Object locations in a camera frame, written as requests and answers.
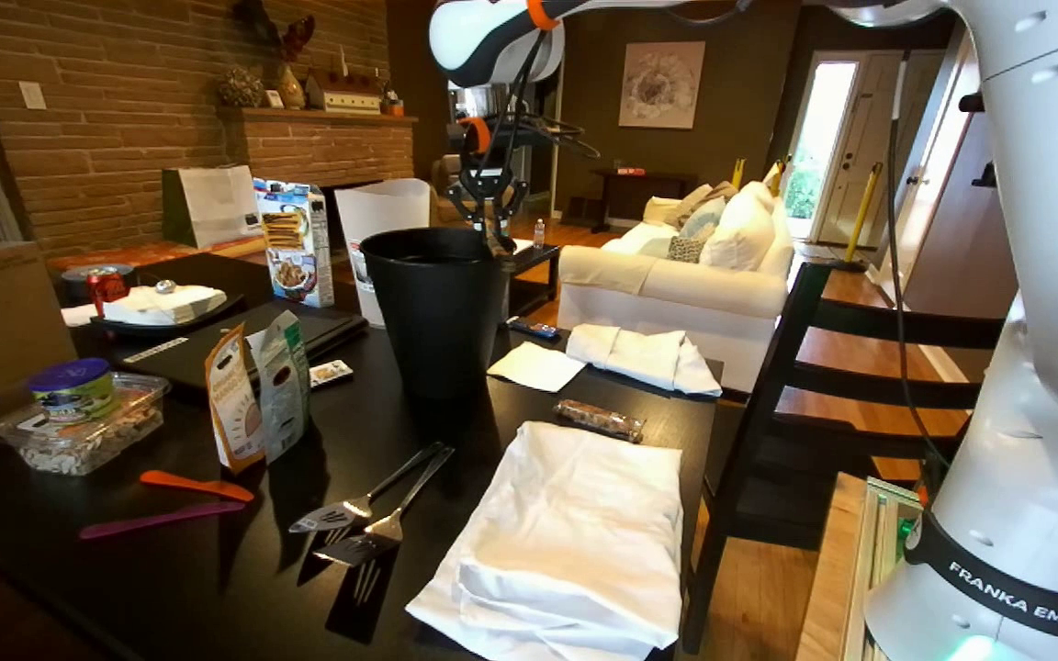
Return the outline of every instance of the bottle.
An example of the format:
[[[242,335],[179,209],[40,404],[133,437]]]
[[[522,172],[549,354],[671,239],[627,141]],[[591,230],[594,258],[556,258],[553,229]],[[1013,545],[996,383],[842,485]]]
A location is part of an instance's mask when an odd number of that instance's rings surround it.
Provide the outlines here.
[[[545,217],[532,224],[532,246],[545,250]]]

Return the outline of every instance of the jar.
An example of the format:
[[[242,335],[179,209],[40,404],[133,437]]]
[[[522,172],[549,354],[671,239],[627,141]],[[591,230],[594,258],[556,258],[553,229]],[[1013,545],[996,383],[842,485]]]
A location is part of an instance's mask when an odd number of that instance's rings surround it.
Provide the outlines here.
[[[29,377],[29,394],[56,423],[106,417],[117,399],[111,359],[86,357]]]

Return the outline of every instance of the brick wall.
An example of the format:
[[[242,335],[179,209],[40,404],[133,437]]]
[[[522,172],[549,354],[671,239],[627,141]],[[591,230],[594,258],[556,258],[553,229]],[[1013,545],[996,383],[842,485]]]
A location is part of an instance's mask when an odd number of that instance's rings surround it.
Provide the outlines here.
[[[242,161],[212,79],[260,70],[274,46],[233,19],[237,0],[0,0],[0,155],[21,224],[49,253],[140,246],[162,235],[162,168]],[[381,0],[266,0],[318,15],[299,73],[389,76]],[[46,111],[26,111],[38,79]]]
[[[274,179],[365,185],[413,176],[413,117],[330,117],[320,111],[242,111],[248,166]]]

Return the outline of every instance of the notebook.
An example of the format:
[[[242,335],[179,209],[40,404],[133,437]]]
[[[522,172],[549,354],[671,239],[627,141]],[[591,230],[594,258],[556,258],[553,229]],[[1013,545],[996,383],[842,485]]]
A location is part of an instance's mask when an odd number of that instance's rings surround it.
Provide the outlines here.
[[[220,323],[200,326],[185,339],[168,339],[156,349],[133,354],[120,363],[133,372],[168,377],[173,390],[206,394],[202,363],[212,343],[220,339],[220,332],[237,323],[242,323],[248,335],[266,332],[285,310],[292,306],[266,301]],[[346,311],[346,310],[292,310],[292,311],[303,321],[309,363],[369,332],[365,317]]]

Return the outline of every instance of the snack bag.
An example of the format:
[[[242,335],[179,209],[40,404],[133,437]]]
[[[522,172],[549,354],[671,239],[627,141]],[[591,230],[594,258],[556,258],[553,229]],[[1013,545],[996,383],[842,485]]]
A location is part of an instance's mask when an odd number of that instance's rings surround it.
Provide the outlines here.
[[[336,306],[336,266],[326,202],[309,185],[258,179],[258,212],[270,239],[270,280],[275,297],[309,310]]]
[[[260,335],[226,332],[206,357],[206,399],[217,458],[233,475],[286,455],[309,427],[309,357],[299,317],[281,311]]]
[[[250,339],[260,377],[260,452],[275,464],[309,427],[309,357],[294,311],[281,311],[266,335]]]
[[[248,377],[248,339],[242,326],[226,332],[226,339],[206,357],[206,399],[211,399],[211,428],[220,464],[233,475],[260,464],[260,404]]]

